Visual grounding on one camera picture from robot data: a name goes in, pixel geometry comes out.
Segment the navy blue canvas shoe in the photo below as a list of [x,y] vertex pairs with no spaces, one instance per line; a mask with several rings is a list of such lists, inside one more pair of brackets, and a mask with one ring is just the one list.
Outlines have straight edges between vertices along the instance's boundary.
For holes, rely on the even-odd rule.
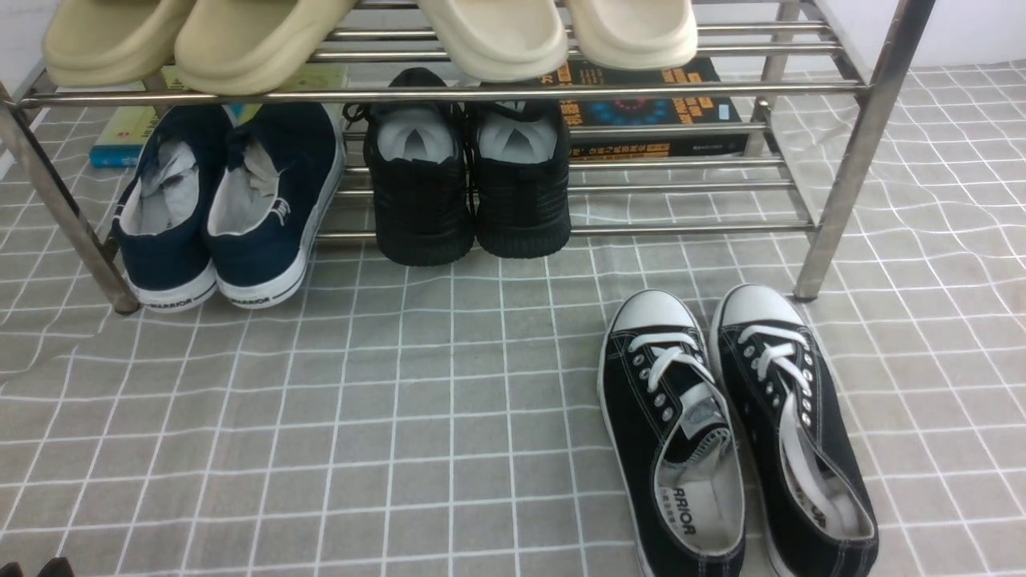
[[320,104],[264,105],[229,134],[204,234],[233,304],[266,308],[295,294],[345,158],[338,118]]
[[225,169],[232,117],[220,106],[172,108],[143,147],[114,213],[128,283],[157,312],[201,304],[215,291],[202,229]]

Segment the slide sandal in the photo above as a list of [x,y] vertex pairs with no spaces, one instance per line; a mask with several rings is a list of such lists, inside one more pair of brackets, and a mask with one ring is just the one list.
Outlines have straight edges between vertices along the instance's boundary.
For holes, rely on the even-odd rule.
[[566,0],[566,7],[581,51],[599,66],[662,70],[698,50],[690,0]]
[[281,86],[357,0],[197,0],[174,44],[179,79],[239,95]]
[[195,0],[64,0],[43,36],[43,61],[58,86],[135,82],[171,59]]
[[548,74],[568,41],[553,0],[418,0],[452,63],[486,82]]

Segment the cream slipper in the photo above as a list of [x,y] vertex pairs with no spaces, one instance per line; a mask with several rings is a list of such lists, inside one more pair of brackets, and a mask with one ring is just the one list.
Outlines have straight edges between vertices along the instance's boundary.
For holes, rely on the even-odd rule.
[[43,36],[60,86],[135,82],[167,64],[195,0],[64,0]]
[[357,0],[198,0],[174,44],[179,79],[214,94],[273,90]]

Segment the shoe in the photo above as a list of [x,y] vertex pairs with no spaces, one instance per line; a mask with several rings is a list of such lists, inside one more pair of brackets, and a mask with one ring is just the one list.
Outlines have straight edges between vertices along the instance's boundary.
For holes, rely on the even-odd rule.
[[115,86],[171,60],[196,0],[64,0],[43,36],[43,61],[58,86]]
[[220,106],[172,108],[143,147],[135,177],[114,209],[111,233],[128,284],[154,312],[187,310],[213,295],[202,230],[231,129],[232,117]]
[[868,575],[876,518],[812,331],[777,292],[743,284],[716,309],[710,341],[751,440],[777,574]]
[[726,399],[676,297],[620,308],[599,359],[598,398],[627,487],[642,574],[738,575],[745,491]]
[[183,84],[213,94],[281,86],[357,0],[198,0],[174,43]]
[[663,70],[698,51],[692,0],[566,0],[574,34],[589,61],[619,70]]
[[260,309],[295,294],[345,159],[338,119],[320,104],[264,105],[229,134],[204,231],[229,301]]
[[[445,86],[424,68],[403,71],[390,86]],[[467,201],[463,114],[456,104],[362,105],[363,159],[374,194],[378,247],[400,265],[452,263],[470,252],[474,226]]]
[[452,64],[488,82],[548,74],[566,62],[566,30],[552,0],[417,0]]
[[556,253],[570,237],[569,129],[555,101],[468,105],[477,240],[504,259]]

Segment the wall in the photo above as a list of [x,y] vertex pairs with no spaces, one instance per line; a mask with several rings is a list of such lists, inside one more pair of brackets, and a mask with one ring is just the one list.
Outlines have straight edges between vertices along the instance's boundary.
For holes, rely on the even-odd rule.
[[[875,61],[898,0],[823,1],[843,24],[859,57],[867,64]],[[0,80],[8,88],[18,86],[37,64],[39,42],[57,2],[0,0]],[[697,10],[703,22],[753,22],[773,17],[775,5],[698,6]],[[986,64],[1026,59],[1023,23],[1026,0],[940,0],[915,64]],[[751,60],[721,62],[719,66],[726,72],[752,72],[759,67]],[[794,62],[789,70],[828,67],[825,59],[803,59]]]

